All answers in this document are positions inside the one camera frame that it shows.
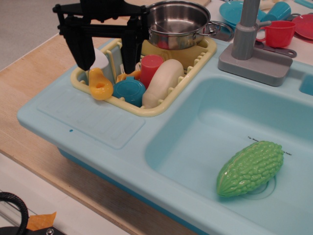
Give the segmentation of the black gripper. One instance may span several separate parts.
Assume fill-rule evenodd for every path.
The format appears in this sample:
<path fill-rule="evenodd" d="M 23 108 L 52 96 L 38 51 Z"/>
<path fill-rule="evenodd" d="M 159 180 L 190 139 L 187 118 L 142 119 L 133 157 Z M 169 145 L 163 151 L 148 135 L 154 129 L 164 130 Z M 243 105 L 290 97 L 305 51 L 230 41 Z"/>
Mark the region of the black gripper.
<path fill-rule="evenodd" d="M 127 74 L 139 62 L 142 43 L 149 38 L 149 9 L 123 0 L 81 0 L 79 3 L 55 5 L 58 29 L 79 68 L 90 69 L 95 61 L 92 37 L 122 39 L 122 61 Z M 129 17 L 126 25 L 104 25 L 108 19 Z"/>

